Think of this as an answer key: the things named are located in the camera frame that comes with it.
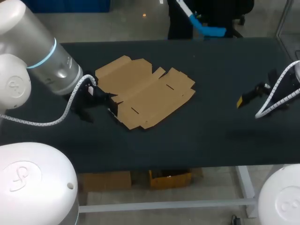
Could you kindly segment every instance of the cardboard box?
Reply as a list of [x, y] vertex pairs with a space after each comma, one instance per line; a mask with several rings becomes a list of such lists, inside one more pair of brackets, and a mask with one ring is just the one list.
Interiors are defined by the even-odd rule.
[[150, 186], [152, 189], [182, 188], [191, 183], [192, 173], [190, 170], [181, 171], [151, 171]]
[[170, 115], [195, 93], [194, 81], [184, 73], [160, 67], [152, 73], [152, 65], [144, 59], [128, 56], [96, 70], [98, 86], [112, 93], [111, 111], [128, 129], [150, 128]]
[[101, 192], [131, 188], [130, 171], [82, 173], [79, 175], [83, 192]]

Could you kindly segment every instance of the white cable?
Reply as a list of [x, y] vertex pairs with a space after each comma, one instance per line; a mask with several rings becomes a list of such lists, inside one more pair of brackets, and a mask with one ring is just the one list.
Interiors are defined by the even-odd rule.
[[282, 74], [280, 75], [280, 77], [278, 78], [278, 80], [276, 81], [269, 97], [267, 98], [266, 102], [263, 104], [263, 106], [261, 107], [261, 109], [258, 111], [258, 113], [255, 115], [255, 118], [261, 118], [265, 115], [267, 115], [269, 112], [271, 112], [272, 110], [276, 109], [277, 107], [279, 107], [280, 105], [282, 105], [283, 103], [287, 102], [288, 100], [291, 100], [293, 97], [297, 96], [300, 93], [300, 88], [297, 89], [296, 91], [294, 91], [293, 93], [289, 94], [288, 96], [286, 96], [285, 98], [281, 99], [280, 101], [276, 102], [275, 104], [273, 104], [272, 106], [270, 106], [268, 109], [264, 110], [267, 105], [269, 104], [269, 102], [271, 101], [277, 87], [279, 86], [280, 82], [282, 81], [282, 79], [284, 78], [285, 74], [290, 70], [290, 68], [292, 68], [294, 65], [296, 65], [297, 63], [299, 63], [300, 60], [292, 62], [290, 65], [288, 65], [287, 68], [285, 68], [285, 70], [282, 72]]
[[72, 105], [72, 102], [74, 100], [74, 97], [75, 97], [77, 91], [79, 90], [79, 88], [80, 88], [81, 84], [83, 83], [83, 81], [86, 80], [86, 79], [90, 79], [92, 84], [94, 86], [96, 86], [96, 81], [91, 75], [83, 76], [78, 81], [77, 85], [75, 86], [75, 88], [74, 88], [74, 90], [73, 90], [73, 92], [72, 92], [72, 94], [71, 94], [71, 96], [70, 96], [70, 98], [67, 102], [67, 106], [66, 106], [66, 109], [65, 109], [63, 115], [55, 121], [48, 122], [48, 123], [36, 123], [36, 122], [30, 122], [30, 121], [26, 121], [26, 120], [17, 119], [17, 118], [7, 116], [7, 115], [2, 115], [2, 114], [0, 114], [0, 118], [4, 118], [6, 120], [11, 120], [11, 121], [14, 121], [14, 122], [17, 122], [17, 123], [23, 123], [23, 124], [27, 124], [27, 125], [31, 125], [31, 126], [37, 126], [37, 127], [48, 127], [48, 126], [56, 125], [56, 124], [62, 122], [66, 118], [67, 114], [69, 113], [70, 107]]

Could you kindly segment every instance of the gray floor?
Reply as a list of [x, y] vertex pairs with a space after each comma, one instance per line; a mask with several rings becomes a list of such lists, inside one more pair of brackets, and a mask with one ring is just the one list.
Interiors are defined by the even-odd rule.
[[[258, 189], [271, 169], [270, 165], [249, 166], [255, 189]], [[134, 172], [130, 190], [88, 193], [82, 205], [142, 203], [160, 201], [188, 201], [212, 199], [236, 199], [242, 197], [236, 171], [233, 167], [203, 168], [204, 178], [193, 170], [193, 183], [186, 188], [149, 190], [147, 173]], [[80, 215], [80, 225], [229, 225], [231, 215], [242, 218], [244, 225], [259, 225], [258, 219], [247, 219], [240, 207], [168, 209], [123, 212], [103, 212]]]
[[[169, 19], [166, 0], [112, 0], [112, 11], [105, 14], [39, 14], [39, 19], [60, 42], [95, 42], [166, 39]], [[284, 0], [255, 0], [246, 15], [245, 26], [236, 29], [245, 37], [274, 36]], [[258, 188], [270, 166], [249, 166], [253, 184]], [[134, 185], [131, 190], [89, 193], [88, 205], [157, 201], [239, 198], [235, 170], [231, 167], [204, 168], [204, 179], [194, 177], [187, 188], [150, 191]], [[229, 225], [232, 214], [243, 218], [244, 225], [259, 225], [247, 219], [243, 207], [209, 209], [144, 210], [82, 214], [80, 225], [191, 224]]]
[[[169, 27], [166, 0], [112, 0], [110, 13], [38, 14], [60, 42], [95, 42], [166, 39]], [[284, 0], [255, 0], [245, 26], [245, 37], [273, 36]]]

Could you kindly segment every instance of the office chair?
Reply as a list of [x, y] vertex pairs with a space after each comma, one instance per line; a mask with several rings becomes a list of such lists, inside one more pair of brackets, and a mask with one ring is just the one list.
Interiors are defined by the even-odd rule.
[[239, 25], [245, 24], [245, 14], [252, 11], [254, 0], [199, 0], [196, 2], [198, 20], [211, 27], [225, 27], [226, 38], [242, 38], [234, 28], [233, 21], [238, 19]]

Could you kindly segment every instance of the black table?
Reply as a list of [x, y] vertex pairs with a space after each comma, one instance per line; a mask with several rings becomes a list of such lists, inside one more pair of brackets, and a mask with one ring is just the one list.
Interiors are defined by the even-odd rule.
[[[94, 124], [70, 114], [56, 126], [2, 124], [0, 144], [39, 142], [71, 160], [78, 173], [184, 167], [290, 164], [300, 162], [300, 103], [271, 118], [255, 119], [265, 98], [237, 110], [241, 93], [266, 81], [272, 68], [289, 63], [269, 38], [211, 41], [141, 41], [64, 44], [83, 70], [127, 55], [153, 70], [175, 67], [196, 82], [196, 94], [155, 127], [126, 130], [103, 107], [89, 112]], [[66, 101], [32, 79], [28, 102], [8, 114], [47, 122], [60, 117]]]

